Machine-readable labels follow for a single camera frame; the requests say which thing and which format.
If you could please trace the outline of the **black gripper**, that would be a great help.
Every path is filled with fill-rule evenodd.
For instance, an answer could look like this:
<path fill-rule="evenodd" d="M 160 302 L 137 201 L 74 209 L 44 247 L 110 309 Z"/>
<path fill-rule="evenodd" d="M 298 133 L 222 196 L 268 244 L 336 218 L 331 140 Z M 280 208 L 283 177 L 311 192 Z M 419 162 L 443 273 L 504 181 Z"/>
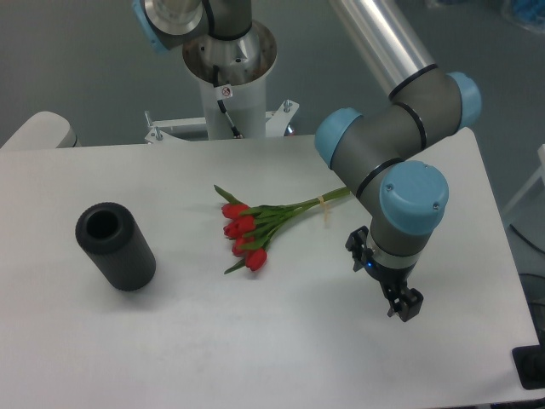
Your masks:
<path fill-rule="evenodd" d="M 353 271 L 364 268 L 381 284 L 389 303 L 388 317 L 397 315 L 402 321 L 409 321 L 420 313 L 423 295 L 417 289 L 407 287 L 407 279 L 416 265 L 416 255 L 387 253 L 374 241 L 366 226 L 351 232 L 345 247 L 352 255 Z"/>

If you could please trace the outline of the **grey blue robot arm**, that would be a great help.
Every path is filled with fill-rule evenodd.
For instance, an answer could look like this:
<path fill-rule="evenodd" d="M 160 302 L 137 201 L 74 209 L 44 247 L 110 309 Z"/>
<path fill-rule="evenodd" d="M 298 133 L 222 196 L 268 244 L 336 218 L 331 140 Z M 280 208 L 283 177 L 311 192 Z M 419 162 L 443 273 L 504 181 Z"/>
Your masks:
<path fill-rule="evenodd" d="M 333 112 L 314 144 L 327 166 L 370 213 L 369 226 L 346 243 L 354 267 L 377 280 L 389 313 L 416 316 L 422 294 L 407 285 L 449 198 L 445 177 L 415 156 L 468 127 L 482 100 L 466 75 L 442 72 L 392 1 L 334 1 L 348 35 L 390 100 L 365 117 L 352 108 Z M 259 138 L 270 121 L 262 103 L 247 104 L 272 69 L 276 44 L 252 17 L 248 1 L 136 1 L 132 8 L 158 52 L 181 48 L 186 68 L 203 85 L 211 140 Z"/>

